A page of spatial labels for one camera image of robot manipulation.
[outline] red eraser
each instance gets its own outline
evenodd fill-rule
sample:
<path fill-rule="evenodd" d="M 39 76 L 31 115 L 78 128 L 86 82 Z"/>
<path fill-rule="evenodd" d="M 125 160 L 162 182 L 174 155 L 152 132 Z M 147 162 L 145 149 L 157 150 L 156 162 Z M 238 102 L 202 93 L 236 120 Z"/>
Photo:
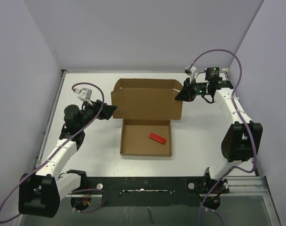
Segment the red eraser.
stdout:
<path fill-rule="evenodd" d="M 164 139 L 164 138 L 162 138 L 162 137 L 160 137 L 160 136 L 158 136 L 157 134 L 154 134 L 154 133 L 151 133 L 149 135 L 149 138 L 151 138 L 151 139 L 153 139 L 155 141 L 158 141 L 161 144 L 165 144 L 165 142 L 166 142 L 166 139 Z"/>

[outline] cardboard box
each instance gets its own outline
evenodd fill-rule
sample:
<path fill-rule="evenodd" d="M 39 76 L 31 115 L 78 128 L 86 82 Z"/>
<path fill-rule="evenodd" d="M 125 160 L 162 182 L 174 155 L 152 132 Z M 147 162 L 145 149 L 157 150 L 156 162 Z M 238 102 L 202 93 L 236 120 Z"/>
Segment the cardboard box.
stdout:
<path fill-rule="evenodd" d="M 120 154 L 171 156 L 171 122 L 182 115 L 182 101 L 175 96 L 182 89 L 177 80 L 119 79 L 111 92 L 111 104 L 118 108 L 115 119 L 123 119 Z M 155 133 L 165 144 L 149 138 Z"/>

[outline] box flap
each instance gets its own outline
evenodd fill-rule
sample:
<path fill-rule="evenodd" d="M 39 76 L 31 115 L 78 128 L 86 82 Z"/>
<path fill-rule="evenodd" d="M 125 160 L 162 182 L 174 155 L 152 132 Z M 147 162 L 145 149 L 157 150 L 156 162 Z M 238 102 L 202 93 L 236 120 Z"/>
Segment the box flap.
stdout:
<path fill-rule="evenodd" d="M 111 92 L 111 104 L 118 107 L 113 118 L 179 120 L 183 102 L 175 96 L 182 88 L 177 80 L 119 79 Z"/>

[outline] gray floor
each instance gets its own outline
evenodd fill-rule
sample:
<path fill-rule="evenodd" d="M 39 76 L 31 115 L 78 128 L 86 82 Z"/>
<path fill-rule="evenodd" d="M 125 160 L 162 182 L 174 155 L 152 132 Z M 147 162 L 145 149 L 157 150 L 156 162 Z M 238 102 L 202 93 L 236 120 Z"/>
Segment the gray floor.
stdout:
<path fill-rule="evenodd" d="M 262 196 L 224 196 L 218 209 L 225 226 L 270 226 Z M 72 213 L 70 199 L 65 198 L 54 218 L 24 216 L 21 226 L 195 226 L 198 208 L 187 206 L 106 207 L 89 214 Z M 202 214 L 202 226 L 220 226 L 212 212 Z"/>

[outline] white wall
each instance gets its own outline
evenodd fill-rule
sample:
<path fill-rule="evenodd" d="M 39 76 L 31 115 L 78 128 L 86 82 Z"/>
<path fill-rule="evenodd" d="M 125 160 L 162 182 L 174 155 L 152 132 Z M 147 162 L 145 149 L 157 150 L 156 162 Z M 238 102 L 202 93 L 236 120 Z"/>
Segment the white wall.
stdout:
<path fill-rule="evenodd" d="M 34 166 L 61 74 L 23 0 L 0 1 L 0 202 Z"/>
<path fill-rule="evenodd" d="M 237 94 L 251 118 L 263 125 L 258 168 L 286 226 L 286 0 L 264 1 L 237 55 L 243 66 Z M 230 74 L 235 82 L 235 60 Z"/>
<path fill-rule="evenodd" d="M 236 52 L 263 0 L 24 0 L 62 69 L 181 72 Z M 195 66 L 229 66 L 212 53 Z"/>

